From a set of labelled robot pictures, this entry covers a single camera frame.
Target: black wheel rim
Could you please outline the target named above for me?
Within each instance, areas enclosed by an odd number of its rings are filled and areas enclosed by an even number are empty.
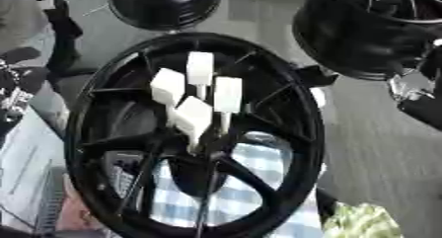
[[[293,35],[311,57],[342,75],[374,81],[407,75],[442,35],[442,0],[391,1],[307,0]]]
[[[253,112],[235,117],[229,135],[217,138],[213,143],[203,144],[201,152],[208,153],[198,155],[203,158],[183,154],[185,139],[176,131],[163,127],[164,109],[151,101],[146,88],[140,88],[146,86],[155,73],[154,69],[159,68],[158,63],[161,62],[156,58],[164,59],[168,54],[175,53],[186,56],[192,50],[212,51],[216,56],[228,58],[221,64],[216,63],[218,74],[242,76],[249,81],[257,78],[268,85],[256,88],[256,84],[253,84],[251,89],[246,87],[245,99],[249,101],[248,106]],[[141,68],[133,66],[140,62],[143,63]],[[72,110],[65,150],[66,164],[74,186],[96,217],[124,237],[261,237],[280,225],[303,203],[318,178],[324,157],[324,129],[318,107],[300,80],[293,74],[287,74],[288,70],[292,68],[287,62],[260,46],[214,34],[167,36],[130,48],[94,75]],[[140,74],[144,75],[145,81],[137,83],[138,86],[133,81],[126,81],[124,76],[132,73],[137,74],[136,79],[142,78]],[[270,78],[262,79],[260,74]],[[260,96],[254,90],[268,93]],[[290,120],[284,121],[286,126],[276,126],[266,111],[269,107],[277,109],[272,104],[279,104],[276,100],[282,96],[285,101],[286,96],[289,96],[288,106],[295,106],[296,109],[287,111],[287,107],[281,107],[285,111],[281,117]],[[107,105],[115,100],[134,102],[149,108],[157,119],[156,125],[146,133],[109,136],[110,129],[101,123],[101,119],[111,112]],[[294,151],[301,153],[292,159],[287,176],[278,190],[266,185],[228,155],[235,142],[238,143],[238,138],[252,130],[283,138]],[[210,138],[213,135],[206,134],[208,136],[204,137]],[[194,228],[165,225],[130,209],[127,207],[128,200],[116,194],[104,175],[102,165],[102,158],[109,150],[141,150],[137,153],[142,156],[142,169],[135,180],[138,183],[132,184],[130,192],[136,193],[150,185],[151,171],[159,160],[184,162],[188,165],[198,165],[198,162],[200,165],[202,162],[207,167],[208,182],[212,180],[210,174],[214,169],[227,173],[252,186],[261,195],[263,205],[237,221],[208,227],[204,224],[205,202],[211,191],[208,183],[207,194],[201,195],[202,208]]]

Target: white block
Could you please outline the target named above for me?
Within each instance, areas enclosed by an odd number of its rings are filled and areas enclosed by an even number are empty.
[[[184,74],[162,68],[150,83],[154,101],[174,107],[178,104],[185,92]]]
[[[212,85],[215,56],[211,52],[191,52],[187,60],[187,82],[195,86]]]
[[[211,106],[192,96],[175,110],[175,126],[189,137],[192,147],[212,124],[212,113]]]
[[[217,77],[215,82],[215,112],[237,114],[243,101],[243,79]]]

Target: checkered cloth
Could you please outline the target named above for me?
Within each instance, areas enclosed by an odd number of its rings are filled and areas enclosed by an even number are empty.
[[[246,137],[259,141],[261,145],[240,143],[232,157],[253,173],[277,189],[283,181],[287,165],[293,153],[287,142],[269,134],[249,132]],[[132,177],[124,175],[116,180],[116,190],[123,197]],[[172,179],[167,162],[163,162],[155,173],[157,190],[154,195],[152,218],[165,224],[194,226],[199,201],[182,193]],[[229,176],[224,186],[210,198],[207,224],[219,225],[245,216],[261,206],[260,195],[251,187]],[[304,204],[293,215],[274,230],[270,238],[316,238],[323,237],[316,197],[311,192]]]

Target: person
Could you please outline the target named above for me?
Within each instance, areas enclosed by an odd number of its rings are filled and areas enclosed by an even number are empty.
[[[36,0],[0,0],[0,56],[18,47],[39,51],[34,59],[18,66],[45,67],[53,53],[55,34]],[[45,81],[31,106],[59,134],[63,134],[69,112],[62,97]]]

